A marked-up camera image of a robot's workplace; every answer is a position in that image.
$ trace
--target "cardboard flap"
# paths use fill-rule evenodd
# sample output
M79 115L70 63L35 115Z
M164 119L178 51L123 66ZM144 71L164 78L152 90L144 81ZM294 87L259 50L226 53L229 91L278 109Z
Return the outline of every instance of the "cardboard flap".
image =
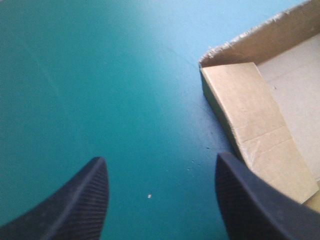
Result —
M210 66L201 72L204 94L221 122L226 123L228 137L247 166L299 203L318 191L256 65Z

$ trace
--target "floor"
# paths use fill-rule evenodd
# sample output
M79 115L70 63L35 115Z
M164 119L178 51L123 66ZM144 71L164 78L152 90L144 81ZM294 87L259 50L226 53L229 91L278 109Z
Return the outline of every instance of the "floor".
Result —
M103 240L226 240L198 59L300 0L0 0L0 225L107 158Z

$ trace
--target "teal floor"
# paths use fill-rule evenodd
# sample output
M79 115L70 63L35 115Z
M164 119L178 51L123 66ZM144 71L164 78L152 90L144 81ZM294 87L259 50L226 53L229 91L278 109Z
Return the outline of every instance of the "teal floor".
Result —
M198 59L298 2L0 0L0 225L104 156L101 239L228 239Z

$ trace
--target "cardboard box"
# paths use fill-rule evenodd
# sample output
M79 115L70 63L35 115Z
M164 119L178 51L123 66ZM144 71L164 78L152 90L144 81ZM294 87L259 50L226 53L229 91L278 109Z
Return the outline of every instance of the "cardboard box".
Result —
M203 92L249 169L320 210L320 0L211 49Z

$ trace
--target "cardboard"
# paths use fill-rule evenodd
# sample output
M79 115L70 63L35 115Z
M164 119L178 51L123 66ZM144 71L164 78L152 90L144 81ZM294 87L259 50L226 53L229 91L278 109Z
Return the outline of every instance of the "cardboard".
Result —
M320 34L258 65L285 122L320 181Z
M269 86L254 63L201 69L230 126L246 165L271 186L299 203L319 190L299 153Z
M200 66L248 62L258 65L319 32L320 0L306 1L212 48L200 59Z
M204 95L238 157L318 211L319 65L320 0L281 12L200 60Z

